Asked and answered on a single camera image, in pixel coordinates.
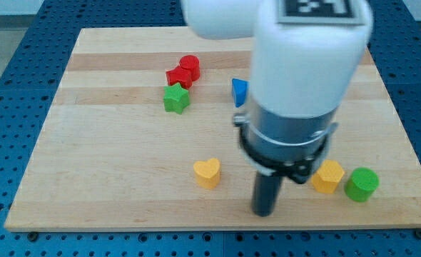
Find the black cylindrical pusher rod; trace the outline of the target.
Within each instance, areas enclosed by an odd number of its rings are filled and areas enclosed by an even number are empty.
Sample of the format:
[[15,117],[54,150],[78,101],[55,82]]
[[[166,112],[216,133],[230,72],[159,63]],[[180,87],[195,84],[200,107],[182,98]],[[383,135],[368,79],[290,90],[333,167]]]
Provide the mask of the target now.
[[282,176],[256,174],[251,200],[251,209],[254,214],[266,217],[273,212],[282,182]]

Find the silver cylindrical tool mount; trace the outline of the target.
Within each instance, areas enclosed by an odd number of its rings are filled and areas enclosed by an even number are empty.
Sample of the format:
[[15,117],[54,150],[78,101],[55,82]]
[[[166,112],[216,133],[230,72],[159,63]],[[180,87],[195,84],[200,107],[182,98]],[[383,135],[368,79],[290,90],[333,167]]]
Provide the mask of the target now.
[[245,110],[233,115],[245,158],[257,170],[257,183],[283,178],[304,184],[318,170],[337,128],[336,110],[318,116],[281,116],[250,97]]

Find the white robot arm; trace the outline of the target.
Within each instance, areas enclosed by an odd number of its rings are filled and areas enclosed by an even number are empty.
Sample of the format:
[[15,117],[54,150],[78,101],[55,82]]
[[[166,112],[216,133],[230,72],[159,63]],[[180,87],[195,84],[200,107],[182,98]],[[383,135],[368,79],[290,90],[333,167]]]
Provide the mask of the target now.
[[244,110],[233,123],[257,171],[251,208],[269,216],[283,179],[307,182],[328,154],[333,117],[372,33],[370,5],[183,0],[181,8],[204,39],[253,39]]

